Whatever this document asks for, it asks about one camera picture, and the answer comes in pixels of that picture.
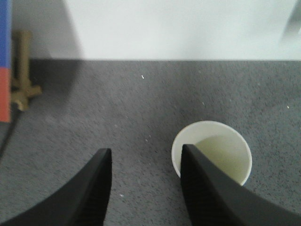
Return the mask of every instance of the black cable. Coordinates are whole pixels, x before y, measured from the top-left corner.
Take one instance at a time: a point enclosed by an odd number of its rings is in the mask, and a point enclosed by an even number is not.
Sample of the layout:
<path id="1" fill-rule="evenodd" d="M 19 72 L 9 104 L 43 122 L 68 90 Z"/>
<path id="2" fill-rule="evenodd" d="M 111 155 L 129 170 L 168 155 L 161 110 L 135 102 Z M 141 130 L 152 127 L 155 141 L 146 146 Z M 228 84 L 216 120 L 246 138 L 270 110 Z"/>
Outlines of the black cable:
<path id="1" fill-rule="evenodd" d="M 5 149 L 10 141 L 11 136 L 13 135 L 13 132 L 15 130 L 15 127 L 19 121 L 21 115 L 21 111 L 20 110 L 16 110 L 16 112 L 12 115 L 12 120 L 11 123 L 9 125 L 9 128 L 6 132 L 5 137 L 3 138 L 2 142 L 1 142 L 1 146 L 0 146 L 0 161 L 1 158 L 3 157 L 3 154 L 5 152 Z"/>

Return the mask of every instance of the wooden chair leg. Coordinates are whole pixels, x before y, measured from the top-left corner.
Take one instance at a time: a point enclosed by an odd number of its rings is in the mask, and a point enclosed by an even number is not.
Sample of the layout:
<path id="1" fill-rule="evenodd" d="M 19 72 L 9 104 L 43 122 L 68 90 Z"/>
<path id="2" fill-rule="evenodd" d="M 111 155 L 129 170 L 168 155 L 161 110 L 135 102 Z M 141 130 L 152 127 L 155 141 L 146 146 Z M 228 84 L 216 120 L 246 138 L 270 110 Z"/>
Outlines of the wooden chair leg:
<path id="1" fill-rule="evenodd" d="M 28 109 L 28 98 L 40 95 L 40 86 L 32 86 L 29 79 L 29 46 L 32 33 L 30 31 L 15 31 L 12 38 L 18 43 L 17 47 L 17 79 L 12 79 L 12 85 L 18 90 L 12 92 L 12 102 L 18 104 L 18 109 L 25 111 Z"/>

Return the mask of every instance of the white paper cup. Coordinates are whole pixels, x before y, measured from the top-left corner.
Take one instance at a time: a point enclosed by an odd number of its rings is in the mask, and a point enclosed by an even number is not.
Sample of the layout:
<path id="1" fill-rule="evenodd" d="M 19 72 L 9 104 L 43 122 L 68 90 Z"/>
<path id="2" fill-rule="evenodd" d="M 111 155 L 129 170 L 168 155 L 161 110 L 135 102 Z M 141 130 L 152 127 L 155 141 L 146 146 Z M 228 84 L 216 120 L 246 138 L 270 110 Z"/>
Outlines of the white paper cup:
<path id="1" fill-rule="evenodd" d="M 183 144 L 194 144 L 225 174 L 244 185 L 252 168 L 245 139 L 233 128 L 216 121 L 198 121 L 182 129 L 174 139 L 171 155 L 180 177 Z"/>

